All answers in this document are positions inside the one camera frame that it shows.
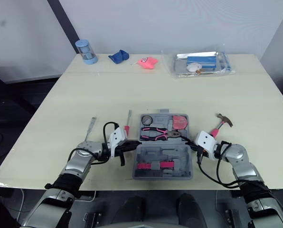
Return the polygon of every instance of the hammer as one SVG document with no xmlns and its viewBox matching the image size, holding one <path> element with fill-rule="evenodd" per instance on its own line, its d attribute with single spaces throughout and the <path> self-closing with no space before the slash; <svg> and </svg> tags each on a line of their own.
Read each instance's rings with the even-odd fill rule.
<svg viewBox="0 0 283 228">
<path fill-rule="evenodd" d="M 221 113 L 219 113 L 219 114 L 217 115 L 217 117 L 220 118 L 222 121 L 219 123 L 219 125 L 218 125 L 215 129 L 213 129 L 213 130 L 211 131 L 210 135 L 212 135 L 213 138 L 216 137 L 216 135 L 217 135 L 219 129 L 221 128 L 221 126 L 223 126 L 224 123 L 227 123 L 227 124 L 229 124 L 230 127 L 232 127 L 231 121 L 230 121 L 226 116 L 223 116 Z"/>
</svg>

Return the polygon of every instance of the screwdriver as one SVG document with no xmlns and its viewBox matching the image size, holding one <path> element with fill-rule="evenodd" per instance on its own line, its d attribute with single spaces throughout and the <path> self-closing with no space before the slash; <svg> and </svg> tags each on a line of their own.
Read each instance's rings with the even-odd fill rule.
<svg viewBox="0 0 283 228">
<path fill-rule="evenodd" d="M 89 128 L 88 128 L 86 136 L 85 136 L 85 141 L 87 141 L 88 136 L 89 136 L 90 132 L 92 131 L 92 128 L 93 128 L 93 126 L 95 124 L 95 121 L 96 121 L 96 117 L 92 117 L 92 119 L 90 121 L 90 124 L 89 124 Z"/>
<path fill-rule="evenodd" d="M 130 121 L 131 114 L 132 114 L 132 110 L 129 110 L 127 125 L 124 127 L 125 131 L 127 132 L 127 136 L 129 136 L 129 129 L 130 129 L 129 121 Z"/>
</svg>

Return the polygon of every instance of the gray tool case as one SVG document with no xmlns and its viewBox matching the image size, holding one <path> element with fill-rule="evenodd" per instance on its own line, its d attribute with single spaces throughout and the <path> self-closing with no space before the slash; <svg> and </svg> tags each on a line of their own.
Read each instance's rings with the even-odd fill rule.
<svg viewBox="0 0 283 228">
<path fill-rule="evenodd" d="M 149 115 L 152 118 L 151 125 L 143 125 L 142 117 Z M 133 178 L 136 180 L 188 180 L 193 176 L 191 148 L 186 145 L 182 138 L 168 138 L 166 141 L 146 141 L 141 139 L 141 135 L 156 137 L 159 132 L 142 131 L 143 127 L 173 129 L 173 116 L 180 115 L 187 119 L 187 126 L 183 130 L 178 130 L 184 137 L 189 137 L 189 119 L 186 114 L 170 114 L 168 109 L 161 109 L 159 114 L 142 114 L 138 138 L 142 144 L 136 148 L 134 161 Z M 161 168 L 161 162 L 174 162 L 170 168 Z"/>
</svg>

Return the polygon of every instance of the blue container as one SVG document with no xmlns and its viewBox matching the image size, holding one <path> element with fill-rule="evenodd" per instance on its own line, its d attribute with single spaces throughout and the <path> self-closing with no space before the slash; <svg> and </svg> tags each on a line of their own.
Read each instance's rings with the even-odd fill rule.
<svg viewBox="0 0 283 228">
<path fill-rule="evenodd" d="M 75 45 L 85 63 L 94 64 L 98 61 L 96 54 L 89 45 L 89 41 L 87 41 L 86 39 L 80 39 L 75 42 Z"/>
</svg>

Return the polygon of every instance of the blue object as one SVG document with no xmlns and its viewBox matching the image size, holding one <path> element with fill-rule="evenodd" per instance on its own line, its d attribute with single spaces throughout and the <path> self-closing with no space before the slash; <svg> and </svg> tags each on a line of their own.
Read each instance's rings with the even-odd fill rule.
<svg viewBox="0 0 283 228">
<path fill-rule="evenodd" d="M 115 64 L 119 64 L 124 60 L 127 60 L 129 58 L 129 53 L 123 51 L 123 50 L 119 50 L 119 52 L 115 53 L 112 56 L 109 56 L 109 58 L 115 63 Z"/>
<path fill-rule="evenodd" d="M 83 60 L 87 64 L 94 64 L 98 61 L 98 58 L 92 48 L 89 45 L 89 41 L 86 39 L 80 39 L 75 42 L 75 45 L 81 54 Z"/>
<path fill-rule="evenodd" d="M 216 56 L 188 56 L 187 65 L 190 63 L 199 63 L 202 68 L 216 68 L 217 57 Z"/>
</svg>

